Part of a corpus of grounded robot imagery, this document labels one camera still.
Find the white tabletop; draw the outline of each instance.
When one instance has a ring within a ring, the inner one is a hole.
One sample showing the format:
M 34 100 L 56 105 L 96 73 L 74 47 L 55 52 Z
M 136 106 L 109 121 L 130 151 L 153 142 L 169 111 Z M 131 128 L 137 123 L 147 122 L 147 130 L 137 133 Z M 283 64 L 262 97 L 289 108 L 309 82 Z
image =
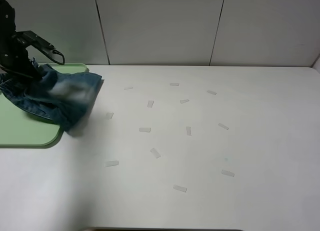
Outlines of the white tabletop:
M 48 149 L 0 149 L 1 231 L 319 230 L 314 69 L 89 69 L 105 80 L 82 136 L 64 134 Z

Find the denim fabric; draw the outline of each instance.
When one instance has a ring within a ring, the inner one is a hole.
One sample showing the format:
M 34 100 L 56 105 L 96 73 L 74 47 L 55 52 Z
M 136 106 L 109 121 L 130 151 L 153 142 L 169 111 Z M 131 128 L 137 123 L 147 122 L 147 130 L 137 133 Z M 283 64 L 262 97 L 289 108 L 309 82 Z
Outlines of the denim fabric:
M 11 74 L 0 73 L 0 90 L 18 108 L 69 131 L 92 105 L 102 77 L 90 72 L 59 73 L 49 64 L 31 62 L 42 80 L 22 83 Z

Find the denim cloth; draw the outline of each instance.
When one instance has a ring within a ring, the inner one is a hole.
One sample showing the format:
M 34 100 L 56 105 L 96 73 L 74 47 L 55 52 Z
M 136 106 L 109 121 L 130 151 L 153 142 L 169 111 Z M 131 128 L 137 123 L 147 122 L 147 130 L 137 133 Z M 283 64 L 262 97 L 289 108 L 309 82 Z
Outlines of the denim cloth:
M 0 90 L 18 108 L 69 131 L 93 104 L 102 77 L 90 72 L 59 73 L 49 64 L 31 62 L 42 80 L 23 83 L 11 74 L 0 73 Z

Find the white wall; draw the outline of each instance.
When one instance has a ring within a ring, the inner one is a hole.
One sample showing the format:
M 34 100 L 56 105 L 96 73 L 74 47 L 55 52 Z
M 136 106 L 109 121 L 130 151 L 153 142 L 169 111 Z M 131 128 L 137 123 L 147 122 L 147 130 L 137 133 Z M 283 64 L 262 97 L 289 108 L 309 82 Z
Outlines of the white wall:
M 224 0 L 211 65 L 310 67 L 319 20 L 319 0 Z
M 31 30 L 52 43 L 66 63 L 107 65 L 95 0 L 7 0 L 15 9 L 17 31 Z M 29 56 L 50 62 L 34 48 Z
M 223 0 L 97 3 L 111 65 L 209 65 Z

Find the panel seam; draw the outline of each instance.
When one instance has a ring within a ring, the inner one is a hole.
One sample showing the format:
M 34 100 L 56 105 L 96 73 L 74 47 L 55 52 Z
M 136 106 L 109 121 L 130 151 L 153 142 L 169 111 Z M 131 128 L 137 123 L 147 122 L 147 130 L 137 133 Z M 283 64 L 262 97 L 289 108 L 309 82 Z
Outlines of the panel seam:
M 222 9 L 224 8 L 224 4 L 225 4 L 225 0 L 222 0 L 220 16 L 219 16 L 219 20 L 218 20 L 218 25 L 216 27 L 215 36 L 214 36 L 214 41 L 213 41 L 213 47 L 212 47 L 211 57 L 210 57 L 210 61 L 209 61 L 209 66 L 211 65 L 212 56 L 214 54 L 214 49 L 215 49 L 215 44 L 216 44 L 216 39 L 217 39 L 217 35 L 218 35 L 219 24 L 220 24 L 220 19 L 221 19 Z
M 109 59 L 109 54 L 108 54 L 108 49 L 107 49 L 107 44 L 106 44 L 106 39 L 105 39 L 105 33 L 104 33 L 104 29 L 103 29 L 102 22 L 101 22 L 98 2 L 97 2 L 97 0 L 94 0 L 94 2 L 95 2 L 95 7 L 96 7 L 97 14 L 98 14 L 98 18 L 99 18 L 99 23 L 100 23 L 100 28 L 101 28 L 101 33 L 102 33 L 102 38 L 103 38 L 103 43 L 104 43 L 104 49 L 105 49 L 105 53 L 106 53 L 106 58 L 108 59 L 108 64 L 111 65 L 110 59 Z

